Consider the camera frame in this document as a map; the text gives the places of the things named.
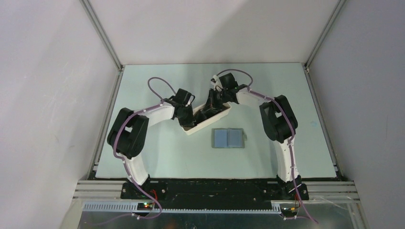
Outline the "white plastic bin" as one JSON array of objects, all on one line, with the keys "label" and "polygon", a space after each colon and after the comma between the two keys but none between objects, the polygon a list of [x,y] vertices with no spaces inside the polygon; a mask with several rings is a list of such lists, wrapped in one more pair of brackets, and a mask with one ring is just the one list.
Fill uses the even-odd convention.
[{"label": "white plastic bin", "polygon": [[232,109],[232,106],[230,105],[230,103],[224,103],[223,104],[225,106],[225,110],[221,111],[218,114],[215,114],[214,116],[198,123],[196,126],[194,127],[183,127],[183,131],[186,133],[186,135],[191,135],[196,133],[197,131],[202,130],[203,128],[219,121],[221,118],[227,116],[230,112],[230,110]]}]

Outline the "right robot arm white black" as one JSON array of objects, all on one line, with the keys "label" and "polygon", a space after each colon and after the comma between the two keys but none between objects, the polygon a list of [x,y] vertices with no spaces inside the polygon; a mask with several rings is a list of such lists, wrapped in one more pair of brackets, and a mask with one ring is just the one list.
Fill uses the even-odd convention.
[{"label": "right robot arm white black", "polygon": [[298,121],[284,95],[269,97],[253,91],[249,85],[238,84],[232,73],[214,75],[205,107],[219,111],[224,103],[235,103],[258,108],[266,136],[278,142],[277,181],[278,194],[283,199],[296,195],[301,178],[296,166],[294,141]]}]

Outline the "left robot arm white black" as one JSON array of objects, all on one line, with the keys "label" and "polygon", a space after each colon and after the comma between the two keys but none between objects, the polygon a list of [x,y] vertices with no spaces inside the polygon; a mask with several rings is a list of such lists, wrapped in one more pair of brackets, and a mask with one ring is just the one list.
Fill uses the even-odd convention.
[{"label": "left robot arm white black", "polygon": [[141,155],[148,128],[174,119],[181,127],[194,127],[194,99],[195,95],[179,89],[175,95],[161,99],[157,105],[138,111],[129,108],[119,111],[108,133],[107,143],[113,149],[113,156],[122,161],[129,180],[134,183],[132,192],[138,198],[147,198],[151,192],[151,186],[146,182],[149,174]]}]

